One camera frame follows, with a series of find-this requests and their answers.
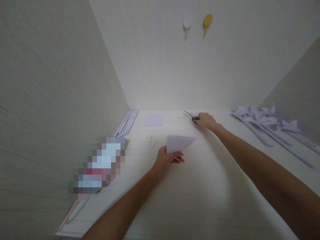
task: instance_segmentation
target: white table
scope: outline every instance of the white table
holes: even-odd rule
[[[277,143],[268,148],[241,122],[225,116],[226,109],[209,112],[218,123],[276,160],[320,194],[320,174],[300,162]],[[163,114],[162,127],[144,127],[148,114]],[[154,135],[154,148],[147,136]],[[241,171],[221,142],[201,129],[183,111],[140,111],[126,139],[125,165],[108,186],[71,215],[57,235],[81,237],[153,165],[167,134],[196,136],[184,151],[185,163],[173,164],[129,228],[128,239],[296,239],[290,228]],[[299,153],[320,168],[320,157],[283,133]]]

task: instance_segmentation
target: hand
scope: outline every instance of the hand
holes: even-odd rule
[[[180,164],[180,162],[184,162],[184,159],[181,156],[183,156],[181,151],[167,154],[167,145],[161,147],[158,151],[156,162],[150,172],[159,180],[162,180],[169,170],[171,163]]]
[[[210,129],[218,125],[216,120],[209,113],[199,113],[198,118],[199,120],[195,120],[195,122],[201,127]]]

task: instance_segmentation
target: white wall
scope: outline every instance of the white wall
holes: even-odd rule
[[[263,101],[274,103],[279,117],[298,126],[320,144],[320,37]]]
[[[2,1],[0,52],[0,238],[51,239],[128,105],[87,0]]]
[[[320,35],[317,0],[89,1],[129,106],[141,110],[258,106]]]

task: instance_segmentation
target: left hand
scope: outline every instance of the left hand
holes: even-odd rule
[[[183,156],[181,151],[167,154],[167,145],[161,147],[158,151],[156,162],[150,172],[162,180],[168,172],[171,163],[180,164],[180,162],[184,162],[181,156]]]

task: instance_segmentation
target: white wall hook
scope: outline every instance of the white wall hook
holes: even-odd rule
[[[190,30],[190,28],[191,28],[191,21],[190,21],[190,19],[185,18],[184,22],[183,22],[183,29],[185,31],[185,37],[184,37],[185,41],[187,40],[187,34],[188,34],[188,31]]]

